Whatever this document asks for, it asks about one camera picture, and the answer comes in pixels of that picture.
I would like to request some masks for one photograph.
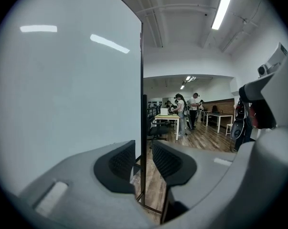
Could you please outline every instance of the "jeans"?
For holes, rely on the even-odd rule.
[[[251,120],[250,118],[247,116],[246,119],[244,119],[244,129],[240,135],[239,138],[237,138],[236,142],[235,142],[235,147],[234,149],[236,151],[239,150],[239,147],[242,143],[247,143],[247,142],[250,142],[250,136],[251,136],[251,133],[252,133],[252,125],[251,125]]]
[[[197,110],[190,110],[190,114],[191,114],[192,128],[194,128],[195,127],[195,120],[196,120],[196,116],[197,116]]]
[[[179,135],[185,135],[185,119],[183,111],[178,112],[179,120]]]

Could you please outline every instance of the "desk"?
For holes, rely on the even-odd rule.
[[[211,111],[201,111],[201,112],[203,113],[203,123],[204,123],[204,117],[206,116],[207,113],[210,113]]]
[[[178,140],[179,136],[179,122],[180,117],[177,114],[171,114],[171,115],[157,115],[154,117],[155,120],[176,120],[177,121],[177,134],[176,134],[176,140]]]
[[[219,130],[220,130],[221,117],[231,117],[231,124],[233,123],[233,115],[232,114],[207,113],[206,115],[207,115],[207,117],[206,117],[206,127],[207,127],[207,123],[209,122],[209,115],[218,117],[218,119],[217,119],[217,126],[218,126],[217,133],[219,133]]]

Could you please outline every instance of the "table leg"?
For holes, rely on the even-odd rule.
[[[219,133],[219,131],[220,131],[220,122],[221,122],[221,117],[218,117],[218,121],[217,121],[217,123],[218,123],[218,130],[217,130],[217,133]]]
[[[177,119],[177,134],[176,134],[176,140],[178,140],[178,136],[179,136],[179,123],[180,123],[180,119]]]

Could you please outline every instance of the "white panel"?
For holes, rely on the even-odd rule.
[[[28,25],[57,32],[20,30]],[[21,0],[11,10],[0,30],[5,188],[18,194],[64,158],[114,142],[135,139],[140,155],[140,31],[121,0]]]

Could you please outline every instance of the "wooden floor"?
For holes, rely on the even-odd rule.
[[[167,141],[180,145],[206,149],[212,151],[230,152],[231,142],[230,136],[225,136],[225,129],[220,128],[220,133],[217,133],[216,126],[206,127],[203,123],[196,123],[196,128],[191,131],[190,135],[179,137],[176,141],[173,127],[170,128],[168,134],[162,137],[167,138]],[[152,161],[152,149],[150,142],[147,143],[147,178],[146,178],[146,205],[162,211],[166,183]],[[140,194],[140,172],[132,179],[131,183],[135,186],[136,197]],[[160,223],[160,214],[143,208],[148,217],[157,224]]]

